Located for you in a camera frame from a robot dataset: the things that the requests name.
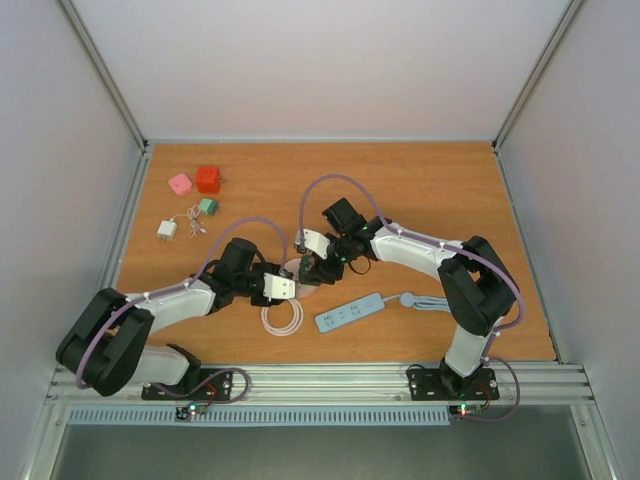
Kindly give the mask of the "dark green patterned cube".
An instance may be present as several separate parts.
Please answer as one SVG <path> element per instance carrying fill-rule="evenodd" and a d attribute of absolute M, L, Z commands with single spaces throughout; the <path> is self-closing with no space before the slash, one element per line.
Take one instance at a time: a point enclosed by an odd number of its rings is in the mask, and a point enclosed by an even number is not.
<path fill-rule="evenodd" d="M 313 255 L 305 254 L 300 258 L 298 278 L 302 284 L 315 285 L 318 282 L 315 274 L 315 259 Z"/>

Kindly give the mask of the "pink round socket hub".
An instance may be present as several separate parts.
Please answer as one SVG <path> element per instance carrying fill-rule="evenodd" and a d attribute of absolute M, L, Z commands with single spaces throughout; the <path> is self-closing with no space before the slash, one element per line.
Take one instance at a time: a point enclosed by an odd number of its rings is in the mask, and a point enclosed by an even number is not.
<path fill-rule="evenodd" d="M 296 298 L 301 299 L 312 295 L 317 289 L 318 286 L 315 285 L 307 285 L 303 284 L 300 280 L 299 269 L 300 269 L 301 258 L 292 258 L 286 262 L 284 268 L 287 272 L 292 274 L 293 280 L 296 282 Z"/>

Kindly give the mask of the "light blue power strip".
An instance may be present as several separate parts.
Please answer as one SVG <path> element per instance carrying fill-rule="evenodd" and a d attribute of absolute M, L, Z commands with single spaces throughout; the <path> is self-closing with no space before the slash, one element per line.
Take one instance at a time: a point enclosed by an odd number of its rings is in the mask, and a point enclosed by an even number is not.
<path fill-rule="evenodd" d="M 384 308 L 383 297 L 379 293 L 373 293 L 317 315 L 315 324 L 320 333 L 326 334 L 378 313 Z"/>

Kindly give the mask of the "green small plug charger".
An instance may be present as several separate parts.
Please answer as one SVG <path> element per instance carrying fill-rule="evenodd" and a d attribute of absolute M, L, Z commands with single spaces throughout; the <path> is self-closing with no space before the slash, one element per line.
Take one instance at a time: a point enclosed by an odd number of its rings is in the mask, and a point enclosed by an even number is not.
<path fill-rule="evenodd" d="M 198 208 L 201 214 L 213 216 L 219 209 L 219 202 L 215 199 L 202 198 Z"/>

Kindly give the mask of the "white USB wall charger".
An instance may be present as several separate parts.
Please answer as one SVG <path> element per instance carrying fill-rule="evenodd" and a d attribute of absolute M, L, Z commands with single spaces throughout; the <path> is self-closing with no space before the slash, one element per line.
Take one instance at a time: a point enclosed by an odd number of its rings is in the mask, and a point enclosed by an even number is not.
<path fill-rule="evenodd" d="M 174 220 L 162 220 L 156 231 L 156 236 L 163 241 L 172 240 L 177 230 L 177 223 Z"/>

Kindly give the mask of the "red cube plug adapter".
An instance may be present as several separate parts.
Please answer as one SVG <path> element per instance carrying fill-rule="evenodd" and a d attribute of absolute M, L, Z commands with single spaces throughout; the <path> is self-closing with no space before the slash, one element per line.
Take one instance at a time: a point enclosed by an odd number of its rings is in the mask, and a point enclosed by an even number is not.
<path fill-rule="evenodd" d="M 221 189 L 222 177 L 217 166 L 200 166 L 195 175 L 195 184 L 199 193 L 218 194 Z"/>

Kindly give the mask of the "pink cube plug adapter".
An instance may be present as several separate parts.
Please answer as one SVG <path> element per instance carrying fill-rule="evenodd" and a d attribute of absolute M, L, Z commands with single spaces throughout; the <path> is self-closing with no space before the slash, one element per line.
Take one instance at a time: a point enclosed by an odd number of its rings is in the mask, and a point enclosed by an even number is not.
<path fill-rule="evenodd" d="M 190 178 L 184 174 L 179 173 L 168 179 L 168 185 L 171 191 L 176 196 L 184 196 L 189 193 L 193 188 L 193 183 Z"/>

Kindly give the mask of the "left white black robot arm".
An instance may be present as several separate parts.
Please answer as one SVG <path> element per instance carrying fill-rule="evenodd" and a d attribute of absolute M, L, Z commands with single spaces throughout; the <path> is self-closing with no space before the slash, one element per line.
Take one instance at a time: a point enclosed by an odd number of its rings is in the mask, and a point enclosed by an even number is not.
<path fill-rule="evenodd" d="M 175 344 L 150 347 L 158 330 L 212 315 L 244 297 L 257 307 L 294 298 L 296 284 L 280 265 L 267 262 L 257 246 L 234 238 L 221 256 L 188 279 L 151 292 L 125 295 L 98 291 L 59 344 L 57 362 L 81 387 L 103 397 L 134 382 L 151 384 L 173 398 L 189 398 L 205 382 L 200 360 Z"/>

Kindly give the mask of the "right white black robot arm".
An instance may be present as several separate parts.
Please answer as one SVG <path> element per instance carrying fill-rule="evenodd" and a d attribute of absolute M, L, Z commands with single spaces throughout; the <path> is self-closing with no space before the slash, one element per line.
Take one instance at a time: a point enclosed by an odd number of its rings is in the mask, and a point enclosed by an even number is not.
<path fill-rule="evenodd" d="M 438 381 L 451 397 L 473 389 L 493 338 L 522 300 L 491 244 L 474 236 L 448 241 L 408 230 L 384 217 L 366 220 L 342 198 L 322 212 L 331 233 L 299 229 L 297 248 L 311 259 L 300 269 L 310 285 L 333 285 L 344 267 L 361 257 L 405 266 L 440 282 L 456 321 L 452 343 L 439 365 Z"/>

